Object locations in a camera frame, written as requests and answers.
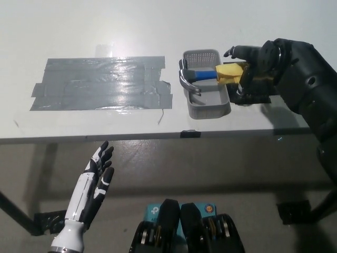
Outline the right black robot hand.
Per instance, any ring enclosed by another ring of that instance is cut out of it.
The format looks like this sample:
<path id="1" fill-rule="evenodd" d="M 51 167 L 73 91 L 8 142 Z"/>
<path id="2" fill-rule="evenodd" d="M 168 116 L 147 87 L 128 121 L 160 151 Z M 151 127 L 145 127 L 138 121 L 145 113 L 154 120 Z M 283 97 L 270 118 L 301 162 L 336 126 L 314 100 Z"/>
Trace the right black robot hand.
<path id="1" fill-rule="evenodd" d="M 266 76 L 277 67 L 281 58 L 281 49 L 274 41 L 266 41 L 263 46 L 237 45 L 227 50 L 224 57 L 240 59 L 246 67 L 240 78 L 237 92 L 242 95 L 249 90 L 256 76 Z"/>

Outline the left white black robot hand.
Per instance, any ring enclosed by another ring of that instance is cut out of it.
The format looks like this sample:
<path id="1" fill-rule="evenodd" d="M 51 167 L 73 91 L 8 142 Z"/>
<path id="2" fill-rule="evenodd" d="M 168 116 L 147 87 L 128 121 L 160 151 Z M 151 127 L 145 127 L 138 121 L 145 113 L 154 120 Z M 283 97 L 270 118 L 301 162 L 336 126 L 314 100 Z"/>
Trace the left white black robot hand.
<path id="1" fill-rule="evenodd" d="M 111 162 L 114 147 L 108 145 L 105 141 L 95 151 L 80 174 L 65 215 L 66 220 L 83 223 L 86 229 L 97 215 L 114 174 Z"/>

